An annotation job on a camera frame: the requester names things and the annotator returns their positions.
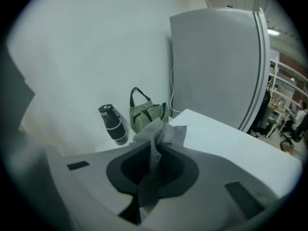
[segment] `desk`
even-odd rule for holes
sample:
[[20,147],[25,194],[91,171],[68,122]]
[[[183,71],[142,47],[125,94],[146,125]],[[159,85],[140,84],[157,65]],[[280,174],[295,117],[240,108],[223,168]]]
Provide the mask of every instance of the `desk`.
[[277,112],[279,114],[279,116],[278,116],[278,118],[276,120],[276,124],[274,124],[271,127],[270,131],[267,133],[266,138],[268,138],[272,134],[274,129],[277,127],[277,124],[280,122],[280,119],[281,119],[282,115],[284,114],[284,110],[282,108],[275,107],[271,103],[268,104],[268,107],[271,107],[271,108],[275,109],[275,112]]
[[293,189],[302,172],[298,159],[205,115],[185,110],[170,124],[187,125],[184,147],[232,161],[265,183],[278,197]]

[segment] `floor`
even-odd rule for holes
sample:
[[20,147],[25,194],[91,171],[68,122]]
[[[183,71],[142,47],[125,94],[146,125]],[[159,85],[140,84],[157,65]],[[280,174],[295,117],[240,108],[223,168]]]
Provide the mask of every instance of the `floor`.
[[[280,142],[284,140],[284,137],[280,137],[278,130],[275,130],[268,139],[265,138],[265,135],[260,135],[259,133],[257,133],[257,135],[259,136],[259,140],[264,141],[280,150]],[[305,144],[304,139],[302,139],[298,143],[293,142],[293,145],[293,149],[298,152],[296,155],[293,156],[304,162],[308,156],[307,145]]]

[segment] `striped bag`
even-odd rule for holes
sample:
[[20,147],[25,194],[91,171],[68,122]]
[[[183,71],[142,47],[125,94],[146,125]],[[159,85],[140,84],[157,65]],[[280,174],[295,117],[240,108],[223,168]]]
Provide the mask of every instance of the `striped bag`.
[[[137,90],[141,93],[147,100],[146,103],[134,106],[133,100],[133,92]],[[143,130],[150,122],[152,122],[156,118],[160,118],[164,122],[168,122],[168,108],[166,103],[160,104],[153,104],[151,99],[143,94],[139,88],[135,87],[131,91],[130,94],[130,108],[129,108],[129,121],[131,128],[136,132],[139,133]]]

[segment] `refrigerator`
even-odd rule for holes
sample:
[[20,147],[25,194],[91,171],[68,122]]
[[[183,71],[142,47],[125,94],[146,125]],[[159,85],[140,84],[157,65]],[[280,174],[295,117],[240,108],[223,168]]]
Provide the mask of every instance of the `refrigerator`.
[[173,109],[190,109],[247,132],[261,106],[270,71],[270,40],[262,9],[189,11],[170,17],[170,25]]

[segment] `ceiling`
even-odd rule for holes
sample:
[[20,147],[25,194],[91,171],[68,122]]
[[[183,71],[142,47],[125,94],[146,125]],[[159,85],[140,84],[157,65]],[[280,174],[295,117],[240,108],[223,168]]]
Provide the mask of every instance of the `ceiling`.
[[[271,46],[273,43],[274,48],[284,54],[293,51],[294,59],[299,58],[300,54],[303,55],[303,59],[306,57],[300,36],[292,20],[276,0],[206,0],[206,2],[209,7],[214,8],[223,8],[228,5],[235,9],[249,11],[258,11],[259,8],[262,8],[268,22],[268,28],[281,32],[279,36],[270,37]],[[284,49],[277,49],[280,44],[285,46]]]

